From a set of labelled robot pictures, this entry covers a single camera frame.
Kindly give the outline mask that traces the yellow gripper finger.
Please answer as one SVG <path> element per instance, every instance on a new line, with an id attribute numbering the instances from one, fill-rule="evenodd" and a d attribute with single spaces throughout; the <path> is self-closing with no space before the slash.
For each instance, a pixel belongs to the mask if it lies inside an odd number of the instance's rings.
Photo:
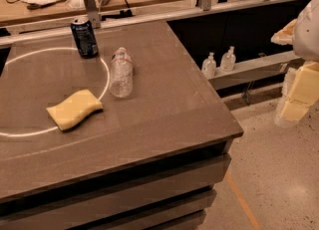
<path id="1" fill-rule="evenodd" d="M 296 19 L 290 21 L 271 37 L 271 42 L 278 45 L 292 45 L 295 25 Z"/>
<path id="2" fill-rule="evenodd" d="M 298 124 L 318 100 L 319 63 L 306 62 L 298 69 L 289 68 L 274 122 L 282 127 Z"/>

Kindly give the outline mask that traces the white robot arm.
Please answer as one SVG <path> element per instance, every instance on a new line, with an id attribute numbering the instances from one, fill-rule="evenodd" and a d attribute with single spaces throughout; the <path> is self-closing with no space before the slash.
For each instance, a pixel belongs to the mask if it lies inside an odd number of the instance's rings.
<path id="1" fill-rule="evenodd" d="M 319 0 L 311 0 L 271 42 L 291 45 L 294 54 L 305 61 L 298 69 L 288 69 L 276 109 L 275 123 L 291 127 L 319 100 Z"/>

